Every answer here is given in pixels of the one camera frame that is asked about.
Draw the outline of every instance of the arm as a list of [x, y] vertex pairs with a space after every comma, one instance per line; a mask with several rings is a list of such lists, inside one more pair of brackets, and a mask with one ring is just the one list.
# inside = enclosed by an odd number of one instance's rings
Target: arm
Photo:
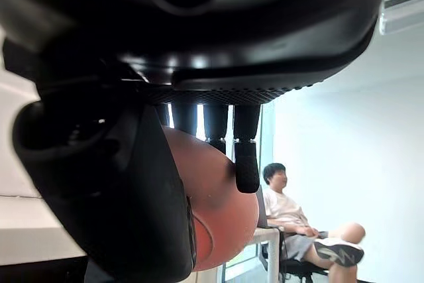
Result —
[[284, 228], [284, 232], [286, 233], [299, 233], [300, 227], [299, 225], [292, 225], [291, 223], [281, 222], [275, 219], [268, 219], [268, 223], [271, 225], [277, 225]]
[[298, 235], [305, 235], [307, 237], [318, 237], [319, 232], [310, 226], [293, 225], [291, 223], [281, 222], [275, 219], [268, 219], [271, 225], [277, 225], [284, 228], [285, 233], [297, 233]]

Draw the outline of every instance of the white table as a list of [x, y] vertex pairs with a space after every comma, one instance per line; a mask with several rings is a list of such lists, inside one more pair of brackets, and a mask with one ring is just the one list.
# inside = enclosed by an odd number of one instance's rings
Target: white table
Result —
[[84, 255], [43, 200], [0, 197], [0, 266]]
[[278, 283], [280, 269], [280, 232], [278, 229], [256, 228], [249, 245], [268, 241], [268, 283]]

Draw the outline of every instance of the person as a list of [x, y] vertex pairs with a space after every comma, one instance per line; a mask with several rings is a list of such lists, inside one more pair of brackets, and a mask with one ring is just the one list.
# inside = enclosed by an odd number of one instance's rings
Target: person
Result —
[[356, 283], [357, 264], [364, 256], [358, 246], [365, 237], [364, 228], [350, 223], [335, 231], [319, 232], [310, 226], [300, 205], [283, 192], [288, 180], [286, 167], [269, 164], [263, 176], [269, 185], [264, 190], [268, 223], [284, 228], [287, 259], [328, 269], [330, 283]]

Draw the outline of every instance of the sneaker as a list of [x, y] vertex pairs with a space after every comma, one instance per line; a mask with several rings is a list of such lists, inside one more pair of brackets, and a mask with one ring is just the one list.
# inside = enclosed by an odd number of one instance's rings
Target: sneaker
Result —
[[314, 246], [320, 258], [345, 268], [357, 265], [364, 256], [361, 247], [338, 238], [317, 239]]

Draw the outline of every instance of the black plastic housing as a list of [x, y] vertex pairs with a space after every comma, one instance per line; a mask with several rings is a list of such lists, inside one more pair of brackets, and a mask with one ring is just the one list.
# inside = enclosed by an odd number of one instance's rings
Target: black plastic housing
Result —
[[193, 217], [155, 109], [130, 103], [76, 125], [78, 139], [53, 119], [43, 103], [27, 105], [13, 145], [77, 244], [119, 282], [186, 278], [195, 265]]

